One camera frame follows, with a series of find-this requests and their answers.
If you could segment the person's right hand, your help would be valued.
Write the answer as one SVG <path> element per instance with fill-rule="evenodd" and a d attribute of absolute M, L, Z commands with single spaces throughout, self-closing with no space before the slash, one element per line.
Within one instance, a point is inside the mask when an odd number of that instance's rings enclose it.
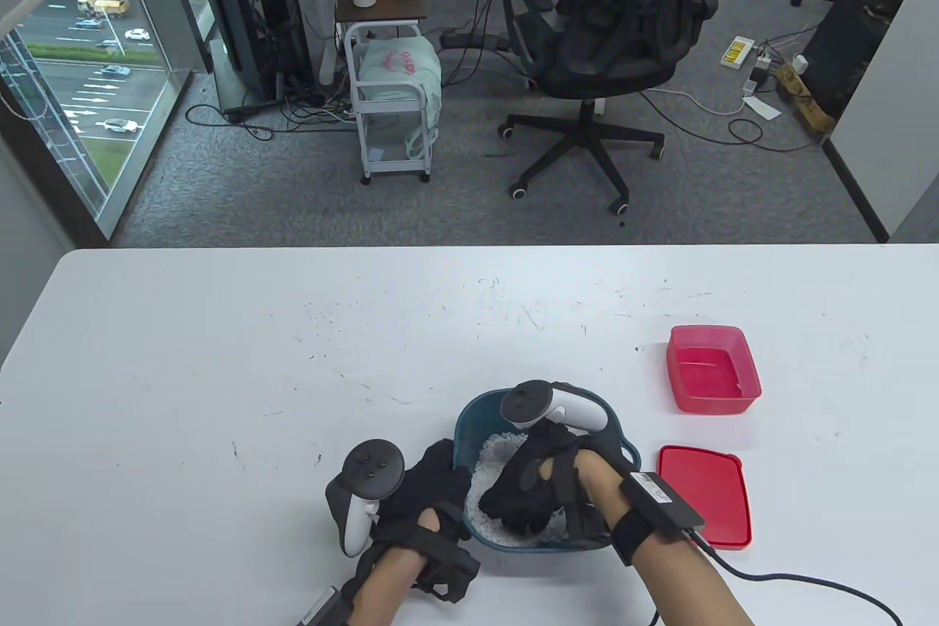
<path fill-rule="evenodd" d="M 570 545 L 608 545 L 610 529 L 589 499 L 576 466 L 581 451 L 598 454 L 617 478 L 638 469 L 621 447 L 606 445 L 593 434 L 574 434 L 560 423 L 543 419 L 529 428 L 526 441 L 483 493 L 481 511 L 523 536 L 541 534 L 552 516 L 562 511 Z"/>

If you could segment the person's left hand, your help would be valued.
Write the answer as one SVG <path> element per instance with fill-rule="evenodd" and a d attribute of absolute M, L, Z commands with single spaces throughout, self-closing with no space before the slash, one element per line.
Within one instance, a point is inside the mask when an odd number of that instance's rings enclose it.
<path fill-rule="evenodd" d="M 458 603 L 476 579 L 480 563 L 463 546 L 470 540 L 464 512 L 472 473 L 453 465 L 453 452 L 452 440 L 439 440 L 403 472 L 398 488 L 379 503 L 370 552 L 375 560 L 392 548 L 418 553 L 425 566 L 413 588 Z"/>

